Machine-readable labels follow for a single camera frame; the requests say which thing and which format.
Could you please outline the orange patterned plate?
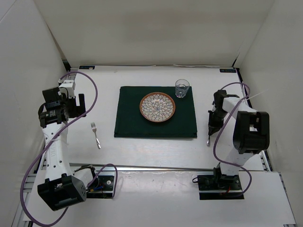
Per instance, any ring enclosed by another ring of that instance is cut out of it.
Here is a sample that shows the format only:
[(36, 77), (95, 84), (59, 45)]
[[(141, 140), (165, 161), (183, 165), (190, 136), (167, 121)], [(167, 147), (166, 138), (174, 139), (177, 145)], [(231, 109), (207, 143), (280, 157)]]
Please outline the orange patterned plate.
[(140, 101), (140, 112), (150, 122), (165, 122), (169, 120), (176, 110), (174, 100), (162, 92), (147, 94)]

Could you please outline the silver knife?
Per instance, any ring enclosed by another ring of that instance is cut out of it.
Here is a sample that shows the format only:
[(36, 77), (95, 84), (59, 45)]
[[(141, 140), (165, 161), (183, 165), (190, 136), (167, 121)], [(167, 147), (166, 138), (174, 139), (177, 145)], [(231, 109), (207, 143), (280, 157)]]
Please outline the silver knife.
[(209, 147), (211, 144), (210, 135), (208, 135), (206, 145)]

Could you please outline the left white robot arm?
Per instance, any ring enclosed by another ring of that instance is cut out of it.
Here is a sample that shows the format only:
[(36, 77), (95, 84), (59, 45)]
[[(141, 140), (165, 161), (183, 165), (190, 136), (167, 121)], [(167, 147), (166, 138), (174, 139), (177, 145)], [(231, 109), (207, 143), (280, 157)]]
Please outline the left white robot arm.
[(38, 185), (37, 191), (43, 201), (57, 211), (84, 202), (87, 188), (95, 189), (99, 177), (92, 165), (72, 171), (67, 158), (66, 125), (69, 119), (85, 113), (84, 95), (79, 94), (80, 104), (76, 105), (74, 86), (61, 84), (44, 90), (43, 96), (45, 103), (39, 108), (38, 115), (48, 148), (45, 182)]

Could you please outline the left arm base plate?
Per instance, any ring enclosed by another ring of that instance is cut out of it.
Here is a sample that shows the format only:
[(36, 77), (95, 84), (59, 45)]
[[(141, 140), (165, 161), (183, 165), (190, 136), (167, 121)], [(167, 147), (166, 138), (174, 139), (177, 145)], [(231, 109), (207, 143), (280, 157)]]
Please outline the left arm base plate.
[(113, 199), (116, 193), (117, 171), (101, 172), (87, 188), (88, 199)]

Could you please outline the dark green cloth napkin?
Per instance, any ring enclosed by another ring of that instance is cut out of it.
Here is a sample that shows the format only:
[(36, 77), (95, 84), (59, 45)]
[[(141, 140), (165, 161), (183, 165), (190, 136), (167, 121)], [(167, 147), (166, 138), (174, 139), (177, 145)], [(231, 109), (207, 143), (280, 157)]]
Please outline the dark green cloth napkin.
[[(144, 96), (152, 92), (169, 95), (175, 102), (173, 116), (164, 122), (151, 122), (141, 114)], [(197, 138), (196, 113), (190, 87), (184, 98), (175, 96), (174, 87), (120, 87), (114, 136), (120, 138)]]

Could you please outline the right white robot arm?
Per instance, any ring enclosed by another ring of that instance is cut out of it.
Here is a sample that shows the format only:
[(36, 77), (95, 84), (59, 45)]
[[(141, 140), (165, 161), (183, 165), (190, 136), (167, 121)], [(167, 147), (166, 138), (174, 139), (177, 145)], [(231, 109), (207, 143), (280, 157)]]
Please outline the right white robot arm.
[(214, 168), (214, 175), (205, 180), (206, 189), (232, 188), (238, 181), (238, 172), (253, 156), (266, 150), (270, 143), (269, 114), (250, 108), (237, 95), (229, 95), (226, 90), (214, 93), (213, 108), (209, 110), (208, 135), (220, 132), (230, 114), (235, 119), (232, 136), (233, 148), (224, 161)]

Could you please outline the clear drinking glass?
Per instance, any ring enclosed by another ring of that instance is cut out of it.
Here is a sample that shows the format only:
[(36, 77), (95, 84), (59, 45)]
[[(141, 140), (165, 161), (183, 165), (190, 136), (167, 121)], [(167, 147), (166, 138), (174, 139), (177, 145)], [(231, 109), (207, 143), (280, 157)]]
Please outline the clear drinking glass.
[(190, 87), (190, 83), (186, 79), (179, 79), (175, 83), (175, 95), (178, 98), (184, 98)]

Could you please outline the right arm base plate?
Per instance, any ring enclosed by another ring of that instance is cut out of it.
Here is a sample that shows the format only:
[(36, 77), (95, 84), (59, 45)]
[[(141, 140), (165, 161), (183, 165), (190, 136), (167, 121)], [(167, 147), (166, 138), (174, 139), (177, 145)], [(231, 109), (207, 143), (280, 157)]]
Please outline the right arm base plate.
[(201, 201), (244, 199), (238, 175), (227, 177), (227, 179), (215, 175), (198, 175), (192, 179), (192, 183), (198, 184)]

